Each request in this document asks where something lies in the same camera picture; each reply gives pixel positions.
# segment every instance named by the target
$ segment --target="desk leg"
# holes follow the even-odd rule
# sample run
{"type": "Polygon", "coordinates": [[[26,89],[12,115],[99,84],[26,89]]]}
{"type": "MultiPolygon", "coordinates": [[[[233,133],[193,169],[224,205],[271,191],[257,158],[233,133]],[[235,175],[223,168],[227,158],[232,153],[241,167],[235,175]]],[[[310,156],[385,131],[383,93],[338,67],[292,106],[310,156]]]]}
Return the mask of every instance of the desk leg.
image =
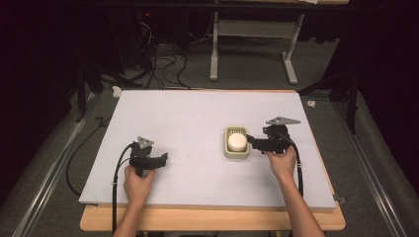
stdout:
{"type": "Polygon", "coordinates": [[[295,48],[296,39],[298,38],[299,30],[301,29],[302,20],[304,19],[303,14],[299,14],[293,28],[293,35],[291,39],[290,48],[287,52],[283,52],[283,61],[287,70],[289,81],[292,85],[296,85],[298,82],[296,80],[295,72],[293,71],[293,65],[291,63],[291,56],[293,54],[293,49],[295,48]]]}
{"type": "Polygon", "coordinates": [[[209,79],[216,81],[218,78],[218,12],[213,13],[213,34],[212,34],[212,54],[210,56],[209,79]]]}

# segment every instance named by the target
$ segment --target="gray carpet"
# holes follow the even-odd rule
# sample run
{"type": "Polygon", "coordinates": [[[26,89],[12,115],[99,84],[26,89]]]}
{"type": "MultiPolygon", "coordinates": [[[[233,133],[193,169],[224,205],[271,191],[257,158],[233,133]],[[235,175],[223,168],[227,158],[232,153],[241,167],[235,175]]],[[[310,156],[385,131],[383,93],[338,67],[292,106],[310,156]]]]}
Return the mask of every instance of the gray carpet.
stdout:
{"type": "MultiPolygon", "coordinates": [[[[210,49],[206,43],[197,44],[189,50],[172,51],[170,47],[161,48],[160,53],[175,54],[176,62],[163,72],[162,68],[168,60],[161,59],[160,55],[158,61],[160,67],[155,75],[164,83],[166,89],[172,86],[179,87],[169,81],[176,83],[176,75],[184,63],[184,57],[179,53],[184,53],[188,59],[180,78],[184,84],[192,88],[299,90],[321,79],[337,45],[337,42],[323,44],[316,44],[313,41],[299,42],[293,55],[293,66],[299,83],[297,86],[291,86],[286,78],[285,67],[279,58],[279,52],[287,48],[287,43],[283,40],[273,40],[269,43],[266,43],[267,39],[250,40],[252,43],[246,42],[235,50],[229,49],[237,48],[239,42],[236,39],[221,42],[220,47],[225,50],[219,53],[217,82],[209,80],[210,49]]],[[[126,69],[128,76],[133,76],[135,73],[131,68],[126,69]]],[[[107,90],[98,98],[96,106],[86,118],[84,128],[78,135],[74,147],[81,144],[98,127],[99,121],[96,117],[109,118],[112,115],[118,99],[112,97],[110,85],[106,86],[107,90]]],[[[153,79],[150,89],[157,89],[159,86],[162,87],[162,84],[153,79]]],[[[335,193],[347,201],[341,205],[347,223],[346,228],[342,231],[329,232],[328,236],[391,236],[363,175],[362,166],[346,132],[345,124],[339,120],[335,106],[329,102],[326,94],[327,91],[317,91],[316,94],[302,97],[301,100],[335,193]],[[307,100],[315,100],[317,106],[308,107],[307,100]]],[[[383,182],[384,189],[396,207],[396,212],[399,213],[406,236],[414,236],[419,230],[416,217],[419,214],[418,197],[392,159],[379,131],[369,117],[368,108],[362,98],[358,106],[356,123],[358,136],[365,146],[368,157],[377,167],[377,176],[383,182]]],[[[27,172],[2,206],[0,236],[13,235],[49,167],[71,133],[76,116],[76,108],[73,108],[44,142],[27,172]]],[[[84,187],[105,131],[105,127],[99,128],[74,156],[69,174],[71,183],[78,191],[84,187]]],[[[80,229],[79,222],[84,206],[77,200],[78,196],[68,188],[65,174],[62,173],[31,236],[111,236],[109,232],[84,232],[80,229]]]]}

